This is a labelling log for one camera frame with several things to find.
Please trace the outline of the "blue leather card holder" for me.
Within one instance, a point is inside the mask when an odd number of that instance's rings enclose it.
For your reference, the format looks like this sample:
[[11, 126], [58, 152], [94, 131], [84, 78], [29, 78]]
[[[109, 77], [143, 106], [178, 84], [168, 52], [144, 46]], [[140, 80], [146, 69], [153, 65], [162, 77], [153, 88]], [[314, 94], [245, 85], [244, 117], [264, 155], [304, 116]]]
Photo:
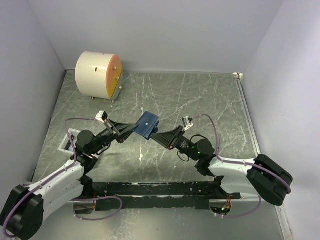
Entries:
[[134, 133], [141, 137], [149, 140], [152, 134], [158, 132], [159, 116], [145, 111], [140, 119], [136, 122], [136, 128], [133, 130]]

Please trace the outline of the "white plastic card tray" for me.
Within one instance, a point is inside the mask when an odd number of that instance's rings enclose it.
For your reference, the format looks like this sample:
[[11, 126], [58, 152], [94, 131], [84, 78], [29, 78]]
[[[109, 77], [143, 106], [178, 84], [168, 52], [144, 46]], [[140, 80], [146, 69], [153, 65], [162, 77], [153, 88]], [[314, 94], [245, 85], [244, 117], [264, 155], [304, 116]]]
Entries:
[[[78, 137], [80, 131], [76, 130], [76, 129], [69, 128], [68, 129], [68, 133], [71, 136], [71, 139], [73, 140], [73, 143], [76, 144], [77, 137]], [[74, 151], [73, 151], [73, 148], [72, 148], [72, 145], [71, 145], [71, 141], [68, 138], [67, 134], [63, 138], [63, 140], [60, 143], [60, 145], [59, 145], [57, 150], [62, 152], [62, 153], [68, 154], [68, 155], [73, 155], [74, 154]]]

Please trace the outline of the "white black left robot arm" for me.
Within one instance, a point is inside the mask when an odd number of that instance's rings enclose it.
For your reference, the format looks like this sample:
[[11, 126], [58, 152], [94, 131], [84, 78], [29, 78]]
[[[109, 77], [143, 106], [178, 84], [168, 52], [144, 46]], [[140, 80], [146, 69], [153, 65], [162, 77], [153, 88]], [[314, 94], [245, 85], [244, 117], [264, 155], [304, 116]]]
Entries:
[[134, 123], [102, 120], [105, 130], [93, 134], [80, 131], [75, 138], [67, 135], [73, 155], [62, 167], [29, 186], [18, 185], [10, 193], [0, 214], [3, 235], [8, 239], [29, 240], [55, 211], [70, 201], [99, 201], [88, 173], [98, 156], [113, 141], [122, 144], [137, 127]]

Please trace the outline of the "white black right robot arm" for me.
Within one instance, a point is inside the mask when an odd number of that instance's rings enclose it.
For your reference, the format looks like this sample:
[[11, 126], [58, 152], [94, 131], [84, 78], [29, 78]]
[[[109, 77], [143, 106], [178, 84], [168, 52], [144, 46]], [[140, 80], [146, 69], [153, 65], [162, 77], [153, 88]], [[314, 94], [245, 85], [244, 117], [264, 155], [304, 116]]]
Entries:
[[184, 136], [182, 126], [172, 131], [153, 133], [150, 138], [168, 150], [177, 149], [196, 162], [203, 176], [214, 177], [218, 183], [212, 193], [218, 199], [228, 194], [258, 195], [266, 202], [281, 206], [291, 192], [293, 177], [264, 154], [251, 159], [232, 159], [217, 156], [212, 143], [201, 136], [196, 142]]

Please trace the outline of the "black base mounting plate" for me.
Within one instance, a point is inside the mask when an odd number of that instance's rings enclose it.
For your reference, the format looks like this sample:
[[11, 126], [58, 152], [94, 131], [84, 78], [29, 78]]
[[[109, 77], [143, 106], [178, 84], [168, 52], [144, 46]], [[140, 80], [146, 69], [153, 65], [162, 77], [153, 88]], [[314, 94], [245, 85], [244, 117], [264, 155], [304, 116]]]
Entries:
[[84, 189], [78, 197], [90, 200], [118, 197], [123, 209], [194, 208], [209, 210], [210, 201], [239, 200], [240, 193], [226, 193], [220, 187], [219, 177], [214, 181], [185, 182], [94, 182], [83, 179]]

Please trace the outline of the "white round mini drawer cabinet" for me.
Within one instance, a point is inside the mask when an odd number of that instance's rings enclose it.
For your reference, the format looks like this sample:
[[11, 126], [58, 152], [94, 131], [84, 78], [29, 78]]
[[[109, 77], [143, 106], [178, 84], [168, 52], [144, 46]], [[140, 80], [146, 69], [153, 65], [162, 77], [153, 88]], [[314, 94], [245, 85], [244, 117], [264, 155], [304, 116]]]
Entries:
[[114, 102], [123, 84], [123, 66], [116, 54], [83, 52], [75, 67], [75, 82], [81, 94]]

